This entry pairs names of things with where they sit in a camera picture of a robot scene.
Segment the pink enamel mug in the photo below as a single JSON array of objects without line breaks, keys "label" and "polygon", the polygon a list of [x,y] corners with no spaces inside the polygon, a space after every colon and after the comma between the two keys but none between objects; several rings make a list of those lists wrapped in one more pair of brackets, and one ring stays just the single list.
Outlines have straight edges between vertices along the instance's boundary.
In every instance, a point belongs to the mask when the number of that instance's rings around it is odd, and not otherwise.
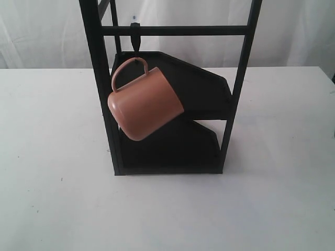
[{"label": "pink enamel mug", "polygon": [[[144,74],[117,88],[117,76],[133,61],[142,63]],[[118,66],[111,77],[111,87],[108,108],[125,135],[133,141],[145,139],[184,112],[162,71],[158,67],[149,70],[143,58],[133,57]]]}]

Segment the black metal shelf rack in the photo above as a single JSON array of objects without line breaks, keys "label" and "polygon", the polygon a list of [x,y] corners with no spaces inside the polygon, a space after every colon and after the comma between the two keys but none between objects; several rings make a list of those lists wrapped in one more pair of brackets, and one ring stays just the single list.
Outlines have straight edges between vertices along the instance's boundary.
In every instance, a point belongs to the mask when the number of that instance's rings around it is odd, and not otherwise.
[{"label": "black metal shelf rack", "polygon": [[[261,10],[252,1],[242,26],[142,26],[143,36],[244,37],[233,88],[226,79],[160,51],[135,53],[129,26],[118,24],[114,1],[79,2],[115,175],[220,174],[226,160],[245,72]],[[158,67],[180,99],[184,112],[141,141],[129,139],[111,114],[111,77],[124,61],[146,60]],[[139,61],[117,76],[121,88],[144,74]]]}]

